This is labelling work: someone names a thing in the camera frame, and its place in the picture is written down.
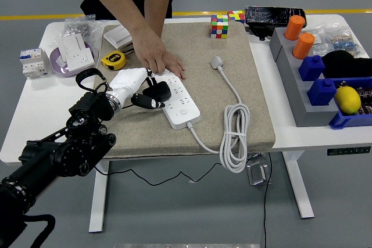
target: gray organizer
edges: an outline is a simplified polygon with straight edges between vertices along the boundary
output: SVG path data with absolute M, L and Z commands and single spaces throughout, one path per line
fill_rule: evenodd
M 312 106 L 307 92 L 312 81 L 302 81 L 298 69 L 302 60 L 293 57 L 292 51 L 297 41 L 284 37 L 286 27 L 277 27 L 270 42 L 270 50 L 277 64 L 289 105 L 297 127 L 326 126 L 338 113 L 335 101 L 332 99 L 327 106 Z

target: yellow tape measure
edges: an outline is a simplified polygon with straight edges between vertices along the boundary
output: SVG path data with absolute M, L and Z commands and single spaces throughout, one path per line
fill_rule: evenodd
M 119 70 L 127 64 L 125 55 L 122 52 L 114 51 L 101 59 L 102 64 L 109 70 Z

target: black plug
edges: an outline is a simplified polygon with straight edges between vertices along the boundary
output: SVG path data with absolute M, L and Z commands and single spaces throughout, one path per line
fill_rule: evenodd
M 133 94 L 132 98 L 130 99 L 132 104 L 138 107 L 143 107 L 144 109 L 158 109 L 160 107 L 165 107 L 165 104 L 162 102 L 158 102 L 149 96 L 141 95 L 141 94 Z
M 167 101 L 171 97 L 170 88 L 165 81 L 145 88 L 142 93 L 158 102 Z

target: white power strip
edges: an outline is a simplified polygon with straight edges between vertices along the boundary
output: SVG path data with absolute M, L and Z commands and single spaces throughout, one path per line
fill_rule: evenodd
M 200 111 L 181 80 L 171 71 L 154 74 L 157 82 L 167 82 L 171 97 L 165 101 L 163 111 L 173 129 L 180 130 L 187 127 L 187 123 L 197 123 L 200 120 Z

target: blue block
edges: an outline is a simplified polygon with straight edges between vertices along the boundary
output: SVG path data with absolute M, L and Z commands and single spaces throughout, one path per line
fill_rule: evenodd
M 298 71 L 303 81 L 314 81 L 319 78 L 325 68 L 321 57 L 314 55 L 305 57 Z
M 312 106 L 327 106 L 336 92 L 336 86 L 331 78 L 317 78 L 307 92 L 307 95 Z

